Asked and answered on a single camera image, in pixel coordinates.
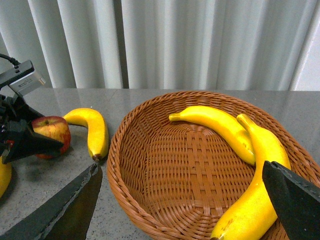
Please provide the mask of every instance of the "banana tip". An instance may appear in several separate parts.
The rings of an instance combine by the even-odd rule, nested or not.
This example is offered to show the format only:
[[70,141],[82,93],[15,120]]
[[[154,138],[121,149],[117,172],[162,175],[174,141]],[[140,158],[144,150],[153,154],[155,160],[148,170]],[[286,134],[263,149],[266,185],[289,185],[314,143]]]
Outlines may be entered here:
[[95,155],[92,156],[92,159],[93,159],[95,162],[101,161],[102,158],[103,158],[103,157],[101,156],[101,154],[95,154]]

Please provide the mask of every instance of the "plastic banana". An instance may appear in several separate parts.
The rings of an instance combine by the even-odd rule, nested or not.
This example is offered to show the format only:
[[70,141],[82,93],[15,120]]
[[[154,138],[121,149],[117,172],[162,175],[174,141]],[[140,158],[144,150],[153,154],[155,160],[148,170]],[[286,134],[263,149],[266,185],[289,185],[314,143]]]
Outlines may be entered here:
[[246,114],[236,119],[252,141],[255,173],[247,190],[213,228],[211,240],[259,240],[277,219],[262,180],[264,162],[276,161],[291,169],[285,148],[271,131],[256,125]]
[[244,162],[255,165],[256,160],[249,135],[229,113],[210,106],[195,105],[179,113],[170,114],[169,120],[200,124],[214,130]]
[[76,108],[67,113],[63,118],[72,125],[88,128],[87,147],[93,160],[103,159],[109,149],[109,133],[104,117],[92,108]]
[[0,198],[6,191],[11,180],[12,167],[11,163],[3,164],[0,156]]

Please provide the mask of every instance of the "apple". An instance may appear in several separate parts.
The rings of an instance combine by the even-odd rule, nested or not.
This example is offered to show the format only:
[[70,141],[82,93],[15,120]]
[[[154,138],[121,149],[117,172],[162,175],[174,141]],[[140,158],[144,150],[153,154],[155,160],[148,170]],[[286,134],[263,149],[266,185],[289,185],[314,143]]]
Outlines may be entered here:
[[71,133],[67,121],[61,116],[43,116],[32,122],[33,131],[63,143],[59,155],[36,154],[41,159],[52,159],[65,153],[70,147]]

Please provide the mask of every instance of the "woven basket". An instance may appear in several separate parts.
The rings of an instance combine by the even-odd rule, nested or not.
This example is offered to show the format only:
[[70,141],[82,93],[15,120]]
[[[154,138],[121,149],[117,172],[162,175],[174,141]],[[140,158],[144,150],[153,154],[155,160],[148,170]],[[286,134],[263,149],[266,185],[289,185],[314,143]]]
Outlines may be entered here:
[[[286,148],[294,172],[320,186],[320,168],[267,112],[220,93],[179,91],[157,96],[129,112],[111,141],[107,175],[131,221],[159,240],[209,239],[222,214],[246,190],[255,168],[213,130],[169,121],[188,106],[249,115]],[[289,239],[279,220],[263,240]]]

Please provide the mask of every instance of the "granite countertop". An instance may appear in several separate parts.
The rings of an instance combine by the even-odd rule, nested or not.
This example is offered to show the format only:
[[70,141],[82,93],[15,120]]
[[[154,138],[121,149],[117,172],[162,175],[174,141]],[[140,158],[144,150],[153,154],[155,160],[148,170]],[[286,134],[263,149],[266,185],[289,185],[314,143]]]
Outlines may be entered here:
[[[1,94],[10,95],[7,89]],[[38,88],[25,101],[46,116],[63,116],[75,108],[93,108],[105,117],[109,141],[123,117],[153,97],[178,90],[159,89],[52,89]],[[320,164],[320,92],[216,90],[247,101],[272,115]],[[93,164],[87,149],[87,129],[70,126],[71,146],[55,160],[26,157],[12,163],[12,180],[0,198],[0,235],[25,218]],[[87,233],[88,240],[150,240],[135,227],[110,190],[103,164],[103,180]]]

